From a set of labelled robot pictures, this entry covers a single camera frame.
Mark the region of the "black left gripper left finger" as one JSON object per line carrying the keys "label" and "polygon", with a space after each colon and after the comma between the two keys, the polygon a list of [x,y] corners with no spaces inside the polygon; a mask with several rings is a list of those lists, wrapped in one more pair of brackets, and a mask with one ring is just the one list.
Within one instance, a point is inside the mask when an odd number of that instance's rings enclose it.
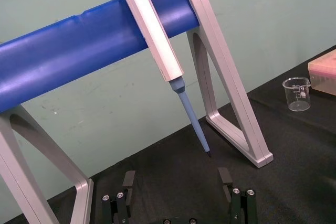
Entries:
{"label": "black left gripper left finger", "polygon": [[121,190],[113,196],[102,196],[102,223],[130,223],[135,175],[136,171],[127,171]]}

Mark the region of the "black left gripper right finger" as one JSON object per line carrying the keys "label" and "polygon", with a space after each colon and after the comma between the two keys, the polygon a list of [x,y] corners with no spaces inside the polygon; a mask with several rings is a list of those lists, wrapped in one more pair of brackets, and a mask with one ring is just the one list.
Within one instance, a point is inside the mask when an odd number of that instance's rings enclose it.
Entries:
{"label": "black left gripper right finger", "polygon": [[218,179],[228,203],[228,223],[256,223],[256,191],[234,186],[225,167],[218,168]]}

